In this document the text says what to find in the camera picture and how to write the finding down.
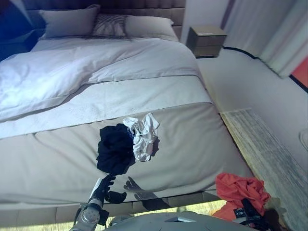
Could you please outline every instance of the white pillow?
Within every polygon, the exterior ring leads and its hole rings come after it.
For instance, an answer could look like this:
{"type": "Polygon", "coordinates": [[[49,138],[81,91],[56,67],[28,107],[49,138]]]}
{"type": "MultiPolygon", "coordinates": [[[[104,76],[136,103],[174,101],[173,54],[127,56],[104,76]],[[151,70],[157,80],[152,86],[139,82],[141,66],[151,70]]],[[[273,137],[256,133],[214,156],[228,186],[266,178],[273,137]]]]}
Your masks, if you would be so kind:
{"type": "Polygon", "coordinates": [[[161,38],[179,41],[168,18],[132,16],[126,18],[125,31],[129,38],[161,38]]]}
{"type": "Polygon", "coordinates": [[[44,38],[89,35],[97,12],[97,7],[71,11],[40,10],[39,13],[46,22],[44,38]]]}

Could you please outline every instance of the clothing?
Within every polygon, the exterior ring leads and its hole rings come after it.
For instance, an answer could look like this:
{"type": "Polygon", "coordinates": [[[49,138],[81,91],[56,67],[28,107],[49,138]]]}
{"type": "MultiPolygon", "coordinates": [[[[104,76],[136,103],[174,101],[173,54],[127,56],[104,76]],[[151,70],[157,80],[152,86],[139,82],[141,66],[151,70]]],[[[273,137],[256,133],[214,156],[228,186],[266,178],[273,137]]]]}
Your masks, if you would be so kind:
{"type": "Polygon", "coordinates": [[[106,126],[100,130],[100,136],[97,168],[113,175],[124,174],[134,157],[133,139],[127,127],[123,124],[106,126]]]}
{"type": "Polygon", "coordinates": [[[135,159],[149,161],[153,152],[153,143],[157,139],[159,123],[152,113],[148,113],[142,120],[128,117],[123,119],[132,134],[134,134],[133,151],[135,159]]]}
{"type": "Polygon", "coordinates": [[[227,203],[214,217],[232,221],[236,219],[234,209],[243,208],[241,200],[247,198],[260,215],[264,215],[263,205],[270,199],[270,195],[263,191],[264,182],[257,178],[238,177],[233,174],[221,173],[216,176],[217,196],[227,203]]]}

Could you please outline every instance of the nightstand drawer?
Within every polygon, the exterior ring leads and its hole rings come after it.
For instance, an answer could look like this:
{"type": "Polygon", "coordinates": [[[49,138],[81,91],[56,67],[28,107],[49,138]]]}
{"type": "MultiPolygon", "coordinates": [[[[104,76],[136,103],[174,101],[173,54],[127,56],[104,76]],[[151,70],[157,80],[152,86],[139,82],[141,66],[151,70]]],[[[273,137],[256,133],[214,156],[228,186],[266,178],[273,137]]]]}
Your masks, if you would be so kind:
{"type": "Polygon", "coordinates": [[[218,56],[221,46],[195,47],[195,56],[218,56]]]}
{"type": "Polygon", "coordinates": [[[196,47],[222,46],[226,36],[199,36],[196,47]]]}

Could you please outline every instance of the robotic hand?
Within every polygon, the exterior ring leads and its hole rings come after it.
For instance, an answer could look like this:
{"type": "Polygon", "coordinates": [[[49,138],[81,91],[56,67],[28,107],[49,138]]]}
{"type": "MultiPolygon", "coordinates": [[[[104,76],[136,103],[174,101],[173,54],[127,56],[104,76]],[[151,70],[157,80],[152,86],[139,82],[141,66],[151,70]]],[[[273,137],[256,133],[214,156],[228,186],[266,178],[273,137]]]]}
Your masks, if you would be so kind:
{"type": "Polygon", "coordinates": [[[104,179],[99,178],[90,195],[87,205],[81,205],[75,216],[74,226],[70,231],[93,231],[97,224],[104,225],[109,213],[103,210],[104,200],[112,203],[122,203],[126,198],[125,193],[109,191],[116,177],[109,174],[104,179]]]}

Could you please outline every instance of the red object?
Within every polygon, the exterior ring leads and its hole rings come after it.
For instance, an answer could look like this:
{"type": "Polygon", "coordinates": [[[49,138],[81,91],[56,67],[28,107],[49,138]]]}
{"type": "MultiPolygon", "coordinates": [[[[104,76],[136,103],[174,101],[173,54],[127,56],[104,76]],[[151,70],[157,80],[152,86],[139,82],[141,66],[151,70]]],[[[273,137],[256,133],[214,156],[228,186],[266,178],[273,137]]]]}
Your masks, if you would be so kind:
{"type": "Polygon", "coordinates": [[[308,88],[308,56],[293,71],[292,75],[308,88]]]}
{"type": "Polygon", "coordinates": [[[214,217],[232,221],[236,219],[234,209],[243,208],[241,200],[249,199],[253,207],[263,216],[263,205],[270,199],[270,195],[263,191],[264,182],[257,178],[244,178],[233,174],[221,173],[216,176],[217,196],[227,203],[214,217]]]}

